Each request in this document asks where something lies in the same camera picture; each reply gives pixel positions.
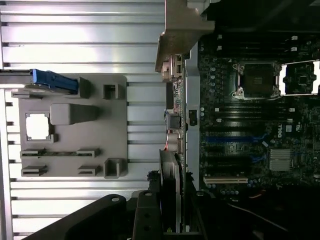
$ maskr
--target screw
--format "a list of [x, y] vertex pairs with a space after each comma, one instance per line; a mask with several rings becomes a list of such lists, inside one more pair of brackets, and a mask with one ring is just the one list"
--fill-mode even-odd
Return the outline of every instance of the screw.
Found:
[[205, 194], [204, 194], [203, 191], [198, 191], [198, 192], [196, 193], [196, 195], [199, 196], [199, 197], [202, 197], [202, 196], [204, 196]]

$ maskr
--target circuit board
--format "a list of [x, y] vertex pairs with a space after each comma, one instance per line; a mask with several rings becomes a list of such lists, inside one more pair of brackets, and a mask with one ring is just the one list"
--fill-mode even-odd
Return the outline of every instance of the circuit board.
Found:
[[[216, 34], [198, 46], [200, 187], [220, 196], [320, 184], [320, 96], [311, 94], [318, 69], [305, 61], [320, 41], [254, 37]], [[281, 90], [284, 63], [294, 64]]]

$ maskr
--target white pcie slot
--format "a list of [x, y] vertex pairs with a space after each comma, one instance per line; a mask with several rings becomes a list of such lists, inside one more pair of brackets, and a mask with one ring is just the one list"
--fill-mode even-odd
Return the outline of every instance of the white pcie slot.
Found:
[[211, 177], [205, 176], [203, 177], [203, 181], [205, 184], [247, 184], [248, 178], [246, 177], [226, 177], [226, 176], [218, 176]]

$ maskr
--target heatsink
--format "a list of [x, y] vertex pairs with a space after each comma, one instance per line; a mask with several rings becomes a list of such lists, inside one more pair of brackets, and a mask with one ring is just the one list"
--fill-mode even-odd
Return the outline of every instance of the heatsink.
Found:
[[293, 168], [293, 153], [290, 149], [271, 149], [269, 169], [272, 172], [288, 172]]

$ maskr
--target capacitor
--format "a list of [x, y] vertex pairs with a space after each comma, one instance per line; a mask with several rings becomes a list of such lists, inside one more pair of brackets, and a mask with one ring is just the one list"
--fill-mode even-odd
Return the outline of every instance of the capacitor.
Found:
[[176, 144], [178, 142], [179, 134], [178, 133], [167, 133], [166, 141], [168, 143]]
[[167, 149], [168, 149], [168, 151], [178, 152], [178, 149], [179, 149], [178, 143], [168, 142]]

